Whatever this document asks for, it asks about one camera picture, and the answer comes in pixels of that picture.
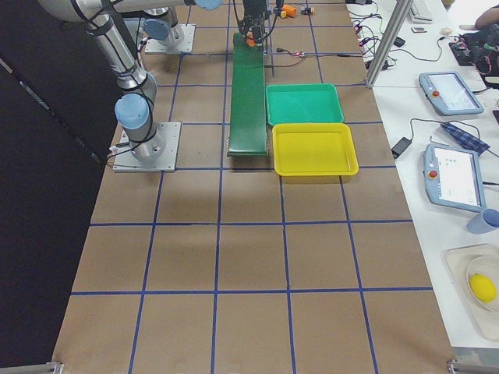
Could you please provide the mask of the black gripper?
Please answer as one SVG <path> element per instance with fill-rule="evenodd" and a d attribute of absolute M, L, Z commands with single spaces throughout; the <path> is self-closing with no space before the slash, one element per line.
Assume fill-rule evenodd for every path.
<path fill-rule="evenodd" d="M 243 18 L 238 21 L 238 29 L 242 35 L 253 39 L 263 39 L 264 23 L 269 19 L 270 10 L 265 0 L 243 0 Z"/>

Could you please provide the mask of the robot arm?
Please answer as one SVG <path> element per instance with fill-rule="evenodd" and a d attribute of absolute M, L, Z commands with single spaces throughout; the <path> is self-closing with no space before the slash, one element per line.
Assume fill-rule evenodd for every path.
<path fill-rule="evenodd" d="M 254 45 L 263 44 L 272 34 L 283 5 L 283 1 L 276 1 L 276 6 L 273 10 L 274 21 L 271 28 L 267 30 L 265 23 L 271 17 L 268 1 L 243 1 L 242 18 L 239 18 L 235 1 L 233 1 L 232 7 L 239 33 Z M 157 10 L 158 14 L 155 16 L 152 16 L 152 9 L 147 11 L 147 14 L 150 16 L 146 17 L 143 23 L 143 30 L 146 34 L 157 41 L 166 41 L 170 36 L 173 36 L 174 41 L 179 39 L 180 28 L 175 8 L 168 7 Z"/>
<path fill-rule="evenodd" d="M 155 78 L 139 63 L 131 51 L 130 37 L 124 37 L 115 18 L 131 12 L 146 16 L 144 26 L 149 36 L 167 48 L 176 48 L 186 39 L 179 25 L 175 7 L 191 6 L 191 1 L 42 1 L 41 7 L 73 26 L 82 26 L 100 48 L 116 75 L 123 95 L 115 103 L 115 116 L 128 140 L 126 149 L 112 152 L 115 167 L 132 161 L 137 171 L 173 168 L 179 144 L 178 122 L 156 122 L 154 104 L 157 95 Z"/>

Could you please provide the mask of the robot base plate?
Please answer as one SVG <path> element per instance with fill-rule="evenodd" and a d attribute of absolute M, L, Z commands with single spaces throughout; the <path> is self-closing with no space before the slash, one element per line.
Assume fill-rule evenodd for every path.
<path fill-rule="evenodd" d="M 181 122 L 154 122 L 156 133 L 152 140 L 130 151 L 133 145 L 125 130 L 120 142 L 125 143 L 112 158 L 114 172 L 174 172 L 176 167 Z"/>
<path fill-rule="evenodd" d="M 145 52 L 153 55 L 183 55 L 193 50 L 196 31 L 194 24 L 178 23 L 169 27 L 167 23 L 148 23 L 144 31 L 149 37 Z"/>

